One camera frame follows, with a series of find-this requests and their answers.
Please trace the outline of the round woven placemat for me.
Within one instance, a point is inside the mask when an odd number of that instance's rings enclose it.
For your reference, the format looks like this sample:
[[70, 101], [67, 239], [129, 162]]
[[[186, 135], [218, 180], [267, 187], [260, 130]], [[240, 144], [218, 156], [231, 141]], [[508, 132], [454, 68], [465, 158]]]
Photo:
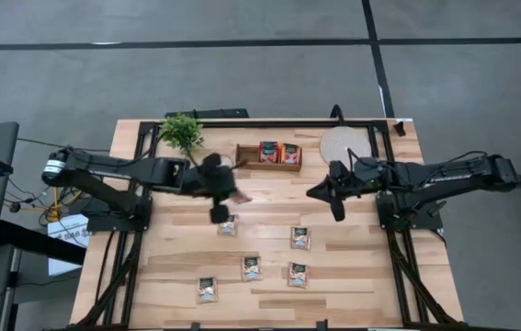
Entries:
[[368, 130], [365, 128], [351, 128], [336, 126], [326, 130], [322, 136], [320, 152], [326, 164], [340, 161], [347, 169], [350, 169], [347, 148], [350, 148], [357, 156], [371, 157], [371, 145]]

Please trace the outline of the black desk crossbar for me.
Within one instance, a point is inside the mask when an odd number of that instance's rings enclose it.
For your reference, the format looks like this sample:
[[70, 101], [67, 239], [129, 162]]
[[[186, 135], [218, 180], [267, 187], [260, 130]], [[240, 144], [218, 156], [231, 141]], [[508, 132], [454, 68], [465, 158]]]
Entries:
[[0, 245], [12, 245], [23, 251], [76, 265], [82, 265], [85, 261], [86, 249], [79, 245], [73, 245], [3, 220], [0, 221]]

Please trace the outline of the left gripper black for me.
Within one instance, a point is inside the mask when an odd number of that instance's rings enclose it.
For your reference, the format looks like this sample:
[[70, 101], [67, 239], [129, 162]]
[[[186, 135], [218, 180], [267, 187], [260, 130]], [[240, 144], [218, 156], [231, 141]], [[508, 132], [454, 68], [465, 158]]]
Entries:
[[214, 205], [235, 199], [238, 195], [233, 168], [222, 162], [217, 153], [204, 157], [199, 165], [188, 170], [188, 193], [213, 199]]

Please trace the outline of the black power strip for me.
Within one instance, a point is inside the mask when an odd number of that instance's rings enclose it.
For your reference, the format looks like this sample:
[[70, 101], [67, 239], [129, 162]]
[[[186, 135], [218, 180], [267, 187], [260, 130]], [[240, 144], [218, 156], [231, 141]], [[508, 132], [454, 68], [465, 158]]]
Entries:
[[167, 112], [164, 114], [165, 119], [174, 118], [176, 116], [185, 116], [197, 120], [209, 120], [209, 119], [249, 119], [250, 116], [246, 108], [217, 108], [217, 109], [206, 109], [183, 112]]

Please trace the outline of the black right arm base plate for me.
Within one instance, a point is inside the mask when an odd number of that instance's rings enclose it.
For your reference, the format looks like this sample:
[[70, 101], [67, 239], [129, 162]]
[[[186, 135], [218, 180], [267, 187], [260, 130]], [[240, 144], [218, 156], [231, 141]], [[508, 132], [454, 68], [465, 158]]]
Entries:
[[376, 196], [379, 224], [383, 229], [439, 230], [443, 228], [440, 210], [444, 201], [420, 202], [411, 193], [382, 192]]

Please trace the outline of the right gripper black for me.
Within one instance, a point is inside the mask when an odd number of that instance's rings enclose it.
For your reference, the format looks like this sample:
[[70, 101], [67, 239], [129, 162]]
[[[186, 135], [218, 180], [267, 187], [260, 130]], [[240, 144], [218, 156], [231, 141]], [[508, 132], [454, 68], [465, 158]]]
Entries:
[[343, 201], [379, 190], [382, 172], [381, 165], [369, 165], [361, 158], [357, 159], [352, 171], [341, 161], [333, 161], [329, 165], [329, 177], [308, 189], [306, 195], [330, 204], [334, 219], [341, 222], [345, 218]]

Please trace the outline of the wooden tea organizer box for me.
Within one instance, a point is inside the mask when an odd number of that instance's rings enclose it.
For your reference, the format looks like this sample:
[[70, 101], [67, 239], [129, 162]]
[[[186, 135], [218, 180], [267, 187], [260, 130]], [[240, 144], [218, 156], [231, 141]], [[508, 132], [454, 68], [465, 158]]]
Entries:
[[235, 150], [235, 162], [237, 164], [242, 164], [242, 168], [249, 170], [300, 172], [302, 167], [302, 151], [300, 151], [299, 162], [297, 164], [275, 164], [270, 162], [259, 162], [257, 146], [237, 144]]

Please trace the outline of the orange tea packet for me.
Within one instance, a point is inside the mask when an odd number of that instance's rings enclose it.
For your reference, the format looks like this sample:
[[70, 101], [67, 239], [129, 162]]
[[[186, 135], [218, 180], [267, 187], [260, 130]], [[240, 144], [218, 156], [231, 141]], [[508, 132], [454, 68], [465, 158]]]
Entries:
[[295, 144], [283, 143], [280, 147], [280, 163], [297, 165], [300, 162], [300, 147]]

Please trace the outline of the white paper sheet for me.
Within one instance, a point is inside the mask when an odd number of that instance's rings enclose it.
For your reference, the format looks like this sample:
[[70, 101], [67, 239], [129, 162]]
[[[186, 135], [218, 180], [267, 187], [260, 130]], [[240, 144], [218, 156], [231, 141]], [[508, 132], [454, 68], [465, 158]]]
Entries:
[[[49, 223], [48, 236], [69, 244], [88, 248], [90, 234], [87, 231], [88, 219], [82, 214], [75, 214], [62, 218], [58, 222]], [[77, 270], [82, 265], [61, 261], [55, 258], [48, 259], [48, 275], [50, 277]]]

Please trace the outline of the green plant in white pot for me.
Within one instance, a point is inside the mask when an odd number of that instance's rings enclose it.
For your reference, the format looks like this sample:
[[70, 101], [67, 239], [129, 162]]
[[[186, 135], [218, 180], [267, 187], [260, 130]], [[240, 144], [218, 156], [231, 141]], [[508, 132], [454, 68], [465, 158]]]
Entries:
[[193, 153], [204, 143], [201, 134], [203, 125], [186, 114], [178, 113], [167, 118], [161, 125], [159, 138], [169, 147], [193, 161]]

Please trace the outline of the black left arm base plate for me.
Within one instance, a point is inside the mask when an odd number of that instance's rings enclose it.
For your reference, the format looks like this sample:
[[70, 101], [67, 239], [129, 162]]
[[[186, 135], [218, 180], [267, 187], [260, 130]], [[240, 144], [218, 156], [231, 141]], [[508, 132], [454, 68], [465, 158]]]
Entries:
[[139, 197], [132, 214], [109, 207], [104, 201], [91, 199], [81, 213], [88, 218], [87, 230], [97, 232], [142, 232], [149, 228], [153, 199]]

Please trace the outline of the beige tea packet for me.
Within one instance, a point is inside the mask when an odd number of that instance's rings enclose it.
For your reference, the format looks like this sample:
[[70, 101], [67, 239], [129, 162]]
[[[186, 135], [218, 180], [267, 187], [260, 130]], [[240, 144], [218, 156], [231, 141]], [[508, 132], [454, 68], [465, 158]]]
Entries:
[[197, 282], [197, 302], [199, 304], [218, 301], [217, 281], [213, 277], [199, 278]]
[[289, 263], [288, 286], [293, 288], [309, 288], [309, 267], [294, 262]]
[[262, 280], [262, 264], [261, 257], [243, 257], [242, 258], [242, 280], [256, 281]]
[[238, 216], [230, 215], [224, 223], [218, 225], [218, 235], [237, 235]]
[[311, 249], [311, 229], [309, 227], [292, 227], [290, 246], [292, 249]]

